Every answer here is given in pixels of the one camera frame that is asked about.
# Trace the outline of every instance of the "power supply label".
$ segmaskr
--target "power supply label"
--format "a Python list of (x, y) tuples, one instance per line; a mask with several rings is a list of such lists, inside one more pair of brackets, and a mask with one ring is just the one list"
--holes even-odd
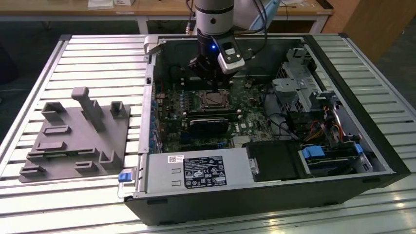
[(183, 159), (187, 189), (227, 185), (223, 156)]

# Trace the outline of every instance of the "floor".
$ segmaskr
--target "floor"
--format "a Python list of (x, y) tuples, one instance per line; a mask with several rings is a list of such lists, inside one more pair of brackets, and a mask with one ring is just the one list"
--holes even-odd
[[(151, 33), (183, 33), (186, 22), (150, 22)], [(7, 134), (30, 90), (62, 34), (137, 34), (133, 21), (54, 22), (45, 30), (41, 22), (0, 22), (0, 44), (15, 61), (21, 77), (0, 85), (0, 141)], [(416, 18), (377, 64), (401, 93), (416, 107)]]

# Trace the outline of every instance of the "slotted metal surface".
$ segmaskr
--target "slotted metal surface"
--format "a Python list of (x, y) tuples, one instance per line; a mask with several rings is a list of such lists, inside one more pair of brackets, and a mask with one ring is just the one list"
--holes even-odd
[[(71, 88), (91, 87), (101, 105), (122, 100), (133, 106), (126, 167), (138, 164), (146, 62), (141, 35), (73, 36), (61, 42), (41, 79), (39, 96), (0, 164), (0, 233), (410, 233), (416, 232), (416, 123), (379, 72), (338, 35), (315, 36), (381, 130), (414, 174), (342, 205), (149, 227), (123, 204), (118, 176), (22, 184), (19, 171), (42, 127), (49, 101), (79, 106)], [(329, 89), (330, 83), (319, 73)], [(125, 191), (133, 191), (127, 185)]]

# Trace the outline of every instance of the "sticker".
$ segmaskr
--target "sticker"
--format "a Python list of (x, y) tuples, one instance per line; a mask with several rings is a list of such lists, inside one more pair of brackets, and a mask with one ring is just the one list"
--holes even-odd
[(117, 11), (117, 14), (133, 15), (135, 14), (135, 12), (134, 11)]
[(183, 162), (183, 155), (169, 156), (169, 163)]
[(183, 158), (187, 189), (227, 185), (223, 156)]

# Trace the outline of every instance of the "wooden cabinet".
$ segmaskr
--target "wooden cabinet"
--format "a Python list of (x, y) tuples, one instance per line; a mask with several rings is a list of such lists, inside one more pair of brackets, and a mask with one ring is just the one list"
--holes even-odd
[(416, 14), (416, 0), (327, 0), (335, 8), (323, 33), (345, 32), (377, 62)]

